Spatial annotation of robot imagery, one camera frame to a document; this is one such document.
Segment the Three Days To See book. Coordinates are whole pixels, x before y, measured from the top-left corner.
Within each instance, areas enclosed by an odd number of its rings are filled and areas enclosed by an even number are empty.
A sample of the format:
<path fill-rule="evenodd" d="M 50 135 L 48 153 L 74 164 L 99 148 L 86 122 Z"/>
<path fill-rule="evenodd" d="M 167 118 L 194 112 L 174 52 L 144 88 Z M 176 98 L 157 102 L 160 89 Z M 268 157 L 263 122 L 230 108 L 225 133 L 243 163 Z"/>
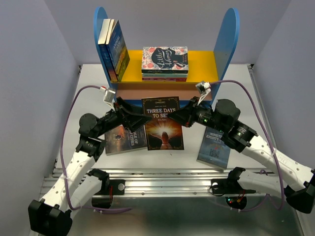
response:
<path fill-rule="evenodd" d="M 142 99 L 143 112 L 152 120 L 145 124 L 148 150 L 183 150 L 182 126 L 168 114 L 179 109 L 179 97 Z"/>

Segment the Animal Farm book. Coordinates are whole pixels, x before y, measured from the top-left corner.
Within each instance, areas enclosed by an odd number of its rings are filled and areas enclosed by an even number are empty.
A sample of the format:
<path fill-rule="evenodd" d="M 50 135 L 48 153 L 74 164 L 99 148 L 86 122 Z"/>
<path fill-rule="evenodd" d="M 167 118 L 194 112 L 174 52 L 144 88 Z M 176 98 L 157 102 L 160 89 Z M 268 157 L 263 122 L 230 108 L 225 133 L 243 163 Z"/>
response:
<path fill-rule="evenodd" d="M 123 75 L 130 61 L 120 22 L 110 20 L 106 37 L 106 48 L 108 50 L 118 82 L 122 81 Z"/>

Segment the Jane Eyre blue book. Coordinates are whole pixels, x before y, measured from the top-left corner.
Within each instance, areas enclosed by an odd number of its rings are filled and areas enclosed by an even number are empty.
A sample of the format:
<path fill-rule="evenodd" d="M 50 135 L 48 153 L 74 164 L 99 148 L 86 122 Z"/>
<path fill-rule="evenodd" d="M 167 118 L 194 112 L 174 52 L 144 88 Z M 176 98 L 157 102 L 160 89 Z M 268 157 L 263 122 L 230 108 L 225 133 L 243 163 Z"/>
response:
<path fill-rule="evenodd" d="M 116 75 L 113 63 L 110 58 L 110 54 L 106 47 L 106 39 L 110 29 L 111 19 L 104 19 L 102 22 L 102 27 L 100 31 L 100 35 L 98 38 L 98 46 L 100 48 L 101 56 L 103 58 L 106 71 L 108 73 L 109 79 L 111 82 L 118 82 L 118 77 Z"/>

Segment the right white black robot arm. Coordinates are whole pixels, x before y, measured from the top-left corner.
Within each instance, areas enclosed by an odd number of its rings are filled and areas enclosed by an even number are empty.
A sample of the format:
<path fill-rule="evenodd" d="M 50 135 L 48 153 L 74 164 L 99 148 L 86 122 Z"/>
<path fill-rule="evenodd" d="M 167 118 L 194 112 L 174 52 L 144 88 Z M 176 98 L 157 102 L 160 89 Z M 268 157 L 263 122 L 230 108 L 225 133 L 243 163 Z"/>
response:
<path fill-rule="evenodd" d="M 184 127 L 195 122 L 222 133 L 229 148 L 259 162 L 273 176 L 235 167 L 225 179 L 216 179 L 215 195 L 263 193 L 285 200 L 295 210 L 309 214 L 315 206 L 315 171 L 273 148 L 249 126 L 238 121 L 240 110 L 228 99 L 218 100 L 214 108 L 199 103 L 198 97 L 168 114 Z"/>

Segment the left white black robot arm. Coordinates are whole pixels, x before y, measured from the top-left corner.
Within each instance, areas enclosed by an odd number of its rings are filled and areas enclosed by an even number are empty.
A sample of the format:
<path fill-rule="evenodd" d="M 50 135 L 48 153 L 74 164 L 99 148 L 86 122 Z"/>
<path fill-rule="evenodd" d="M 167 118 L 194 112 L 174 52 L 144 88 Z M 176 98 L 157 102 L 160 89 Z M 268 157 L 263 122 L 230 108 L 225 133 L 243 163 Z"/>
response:
<path fill-rule="evenodd" d="M 31 230 L 44 236 L 67 235 L 74 212 L 84 208 L 95 193 L 103 194 L 109 190 L 109 175 L 92 168 L 106 146 L 106 141 L 99 137 L 120 125 L 135 132 L 150 120 L 152 118 L 144 115 L 141 107 L 125 102 L 121 97 L 101 118 L 90 113 L 82 115 L 79 143 L 70 163 L 62 166 L 63 174 L 53 187 L 28 207 Z"/>

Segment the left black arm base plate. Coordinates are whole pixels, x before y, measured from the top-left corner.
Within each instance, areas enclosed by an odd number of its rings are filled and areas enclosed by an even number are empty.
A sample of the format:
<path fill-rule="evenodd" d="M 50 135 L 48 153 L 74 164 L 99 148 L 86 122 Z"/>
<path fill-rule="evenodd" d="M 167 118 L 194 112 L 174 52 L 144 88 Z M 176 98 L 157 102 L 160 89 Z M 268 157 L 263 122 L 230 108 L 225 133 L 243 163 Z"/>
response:
<path fill-rule="evenodd" d="M 95 196 L 121 196 L 125 194 L 126 181 L 124 179 L 107 179 L 102 181 L 101 189 Z"/>

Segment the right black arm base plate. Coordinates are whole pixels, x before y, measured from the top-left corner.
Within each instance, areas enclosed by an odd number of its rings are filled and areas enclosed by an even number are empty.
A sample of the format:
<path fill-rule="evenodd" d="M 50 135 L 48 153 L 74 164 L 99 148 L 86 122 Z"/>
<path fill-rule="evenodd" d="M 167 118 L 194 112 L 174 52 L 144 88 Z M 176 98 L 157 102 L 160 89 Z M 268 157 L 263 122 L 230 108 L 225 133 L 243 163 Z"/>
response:
<path fill-rule="evenodd" d="M 241 185 L 232 179 L 227 178 L 215 178 L 211 180 L 211 189 L 215 195 L 231 195 L 231 194 L 254 194 L 255 190 L 245 189 Z"/>

